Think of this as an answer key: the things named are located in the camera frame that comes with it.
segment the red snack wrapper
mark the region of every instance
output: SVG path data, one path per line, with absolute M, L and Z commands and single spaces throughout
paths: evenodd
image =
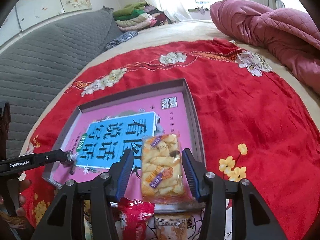
M 148 220 L 153 216 L 155 204 L 122 198 L 118 203 L 123 239 L 146 239 Z

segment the metal screw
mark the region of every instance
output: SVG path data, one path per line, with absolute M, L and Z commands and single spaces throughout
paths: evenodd
M 214 174 L 213 172 L 209 171 L 209 172 L 206 173 L 206 176 L 207 176 L 208 178 L 210 178 L 210 179 L 213 179 L 214 176 L 216 176 L 216 174 Z
M 107 178 L 110 177 L 110 174 L 107 173 L 107 172 L 104 172 L 104 173 L 101 173 L 101 174 L 100 174 L 100 177 L 101 177 L 102 179 L 107 179 Z
M 75 181 L 73 179 L 69 179 L 66 182 L 67 186 L 72 186 L 74 183 L 75 183 Z
M 250 181 L 248 179 L 241 179 L 241 183 L 245 186 L 248 186 L 250 184 Z

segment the pink quilt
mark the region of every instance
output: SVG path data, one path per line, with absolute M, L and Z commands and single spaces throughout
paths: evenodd
M 226 35 L 265 47 L 301 82 L 320 94 L 320 32 L 304 12 L 245 0 L 210 7 L 212 21 Z

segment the gray quilted headboard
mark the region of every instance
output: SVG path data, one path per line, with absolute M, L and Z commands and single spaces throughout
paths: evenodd
M 7 158 L 19 155 L 46 106 L 122 33 L 112 10 L 73 15 L 45 25 L 0 54 L 0 100 L 10 101 Z

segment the bed sheet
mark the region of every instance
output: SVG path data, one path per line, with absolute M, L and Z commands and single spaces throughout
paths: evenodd
M 35 131 L 36 127 L 40 124 L 46 114 L 54 107 L 59 98 L 63 95 L 66 89 L 72 84 L 74 80 L 78 78 L 85 70 L 90 67 L 94 67 L 110 58 L 113 58 L 119 54 L 123 54 L 135 49 L 143 49 L 151 46 L 158 46 L 168 44 L 172 41 L 197 41 L 197 40 L 212 40 L 214 38 L 232 40 L 233 38 L 220 32 L 212 21 L 206 20 L 188 20 L 171 25 L 162 25 L 139 32 L 139 35 L 125 43 L 116 46 L 92 60 L 86 67 L 72 80 L 63 90 L 54 98 L 54 100 L 47 106 L 45 111 L 39 117 L 36 124 L 30 131 L 21 153 L 25 153 L 28 149 L 28 144 L 31 139 L 31 135 Z M 270 64 L 273 71 L 275 71 L 281 78 L 283 78 L 300 96 L 306 108 L 308 109 L 310 116 L 315 122 L 316 126 L 320 130 L 320 97 L 311 88 L 300 83 L 280 62 L 271 55 L 266 49 L 247 45 L 238 42 L 240 47 L 256 52 L 265 57 L 266 61 Z

